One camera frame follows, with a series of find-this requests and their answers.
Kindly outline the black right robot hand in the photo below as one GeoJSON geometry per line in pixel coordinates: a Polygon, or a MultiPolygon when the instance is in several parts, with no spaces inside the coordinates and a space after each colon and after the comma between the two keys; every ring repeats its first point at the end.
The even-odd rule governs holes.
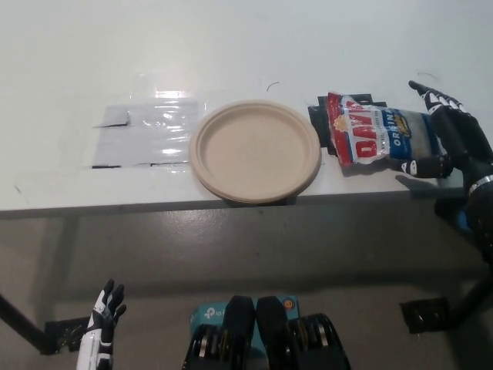
{"type": "Polygon", "coordinates": [[[415,178],[445,178],[461,171],[464,190],[492,176],[492,148],[478,120],[454,97],[410,81],[428,110],[431,128],[440,140],[443,154],[419,160],[400,161],[398,168],[415,178]]]}

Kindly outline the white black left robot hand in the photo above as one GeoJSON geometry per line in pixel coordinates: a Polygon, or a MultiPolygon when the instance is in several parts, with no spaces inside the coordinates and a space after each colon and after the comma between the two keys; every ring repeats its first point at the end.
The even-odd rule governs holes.
{"type": "Polygon", "coordinates": [[[115,281],[109,279],[96,299],[82,336],[77,370],[112,369],[115,329],[126,311],[123,299],[124,286],[115,287],[115,281]]]}

